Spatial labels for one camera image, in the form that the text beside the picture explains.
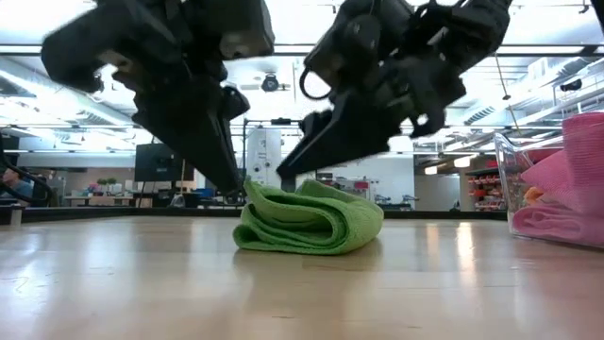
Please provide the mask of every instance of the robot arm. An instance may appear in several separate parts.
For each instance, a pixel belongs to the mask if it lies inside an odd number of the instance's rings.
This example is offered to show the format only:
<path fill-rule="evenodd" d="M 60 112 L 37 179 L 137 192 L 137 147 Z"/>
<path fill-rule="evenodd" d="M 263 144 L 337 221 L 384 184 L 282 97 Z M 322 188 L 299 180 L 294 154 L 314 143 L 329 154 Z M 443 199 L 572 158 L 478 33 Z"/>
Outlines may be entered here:
<path fill-rule="evenodd" d="M 305 137 L 279 174 L 386 151 L 407 118 L 412 137 L 438 131 L 445 107 L 465 94 L 459 75 L 501 44 L 510 2 L 430 1 L 413 11 L 404 0 L 345 0 L 305 59 L 304 76 L 331 87 L 333 110 L 304 119 Z M 52 79 L 86 92 L 99 89 L 98 68 L 115 65 L 113 77 L 136 93 L 133 121 L 228 191 L 240 180 L 229 121 L 249 104 L 221 87 L 223 60 L 268 56 L 274 42 L 263 0 L 99 0 L 45 39 L 42 61 Z"/>

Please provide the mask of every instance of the microfiber cloth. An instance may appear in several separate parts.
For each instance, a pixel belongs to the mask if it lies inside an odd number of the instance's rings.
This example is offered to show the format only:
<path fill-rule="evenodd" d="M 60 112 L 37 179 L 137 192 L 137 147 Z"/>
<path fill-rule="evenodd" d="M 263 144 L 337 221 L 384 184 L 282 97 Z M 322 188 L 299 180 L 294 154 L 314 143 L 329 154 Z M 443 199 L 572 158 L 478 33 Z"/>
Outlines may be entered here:
<path fill-rule="evenodd" d="M 295 191 L 247 179 L 250 202 L 233 238 L 242 249 L 310 255 L 339 255 L 363 247 L 381 230 L 384 211 L 376 204 L 307 179 Z"/>
<path fill-rule="evenodd" d="M 522 179 L 564 206 L 604 216 L 604 113 L 562 122 L 564 150 L 530 167 Z"/>
<path fill-rule="evenodd" d="M 574 212 L 562 204 L 536 204 L 513 215 L 513 227 L 523 235 L 554 238 L 586 245 L 604 243 L 604 218 Z"/>

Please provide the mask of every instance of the green towel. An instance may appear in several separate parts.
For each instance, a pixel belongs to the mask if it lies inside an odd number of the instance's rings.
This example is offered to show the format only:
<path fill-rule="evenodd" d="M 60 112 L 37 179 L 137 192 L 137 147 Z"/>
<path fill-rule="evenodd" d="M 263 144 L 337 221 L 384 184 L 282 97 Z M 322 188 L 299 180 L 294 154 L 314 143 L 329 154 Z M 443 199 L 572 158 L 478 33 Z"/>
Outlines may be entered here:
<path fill-rule="evenodd" d="M 243 249 L 345 254 L 373 240 L 384 219 L 378 205 L 316 180 L 306 180 L 294 194 L 250 179 L 243 187 L 250 203 L 233 231 Z"/>

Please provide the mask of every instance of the pink cloth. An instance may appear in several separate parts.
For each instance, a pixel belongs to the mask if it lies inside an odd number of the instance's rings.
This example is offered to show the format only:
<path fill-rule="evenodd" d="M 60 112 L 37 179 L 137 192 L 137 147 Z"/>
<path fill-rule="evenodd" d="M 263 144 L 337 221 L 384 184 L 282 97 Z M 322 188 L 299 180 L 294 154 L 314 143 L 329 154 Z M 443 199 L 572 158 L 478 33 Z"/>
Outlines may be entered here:
<path fill-rule="evenodd" d="M 538 162 L 522 180 L 579 212 L 604 216 L 604 113 L 562 122 L 564 150 Z"/>
<path fill-rule="evenodd" d="M 588 217 L 561 204 L 527 206 L 514 214 L 512 223 L 518 232 L 527 236 L 604 245 L 604 218 Z"/>

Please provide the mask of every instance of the person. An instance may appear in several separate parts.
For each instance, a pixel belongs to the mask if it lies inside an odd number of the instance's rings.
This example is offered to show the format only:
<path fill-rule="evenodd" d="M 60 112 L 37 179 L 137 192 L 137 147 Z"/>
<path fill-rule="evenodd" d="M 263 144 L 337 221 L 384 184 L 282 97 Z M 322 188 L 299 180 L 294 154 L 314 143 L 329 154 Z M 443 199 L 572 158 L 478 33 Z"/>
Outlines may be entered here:
<path fill-rule="evenodd" d="M 2 175 L 2 182 L 7 185 L 10 189 L 16 191 L 17 193 L 31 197 L 33 194 L 33 187 L 29 185 L 29 183 L 23 180 L 23 176 L 16 171 L 11 169 L 7 169 Z M 4 192 L 0 195 L 0 198 L 15 198 L 9 192 Z M 24 202 L 23 200 L 19 200 L 24 206 L 28 206 L 29 203 Z"/>

